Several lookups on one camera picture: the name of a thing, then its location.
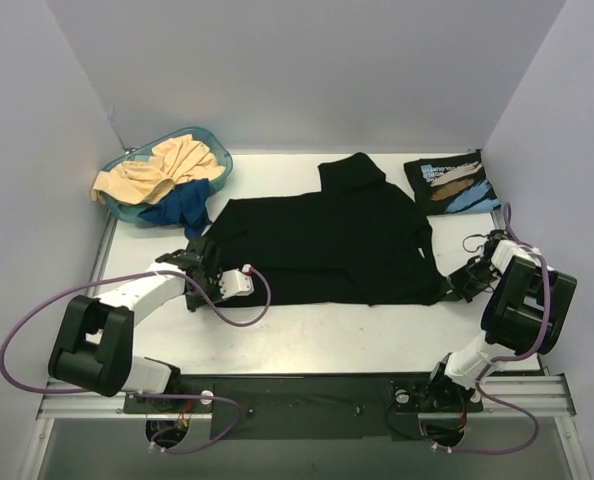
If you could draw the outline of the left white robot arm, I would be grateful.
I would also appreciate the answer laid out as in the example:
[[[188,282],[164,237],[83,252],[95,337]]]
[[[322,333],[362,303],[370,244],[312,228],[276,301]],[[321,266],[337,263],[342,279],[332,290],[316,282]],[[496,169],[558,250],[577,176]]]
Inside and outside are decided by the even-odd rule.
[[[111,397],[146,393],[161,412],[176,409],[183,388],[174,368],[133,354],[139,322],[165,303],[184,296],[194,311],[232,295],[216,244],[203,237],[156,258],[145,275],[97,297],[78,295],[67,304],[48,362],[51,377]]]

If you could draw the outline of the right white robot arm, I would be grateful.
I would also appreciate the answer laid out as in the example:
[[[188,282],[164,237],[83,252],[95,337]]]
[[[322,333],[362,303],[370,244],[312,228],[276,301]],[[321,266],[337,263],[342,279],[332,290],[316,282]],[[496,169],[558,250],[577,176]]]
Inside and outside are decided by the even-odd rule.
[[[547,354],[558,341],[578,282],[550,267],[540,251],[492,230],[460,269],[447,277],[450,301],[470,302],[488,292],[480,332],[447,354],[423,385],[435,409],[467,402],[476,387],[510,362]]]

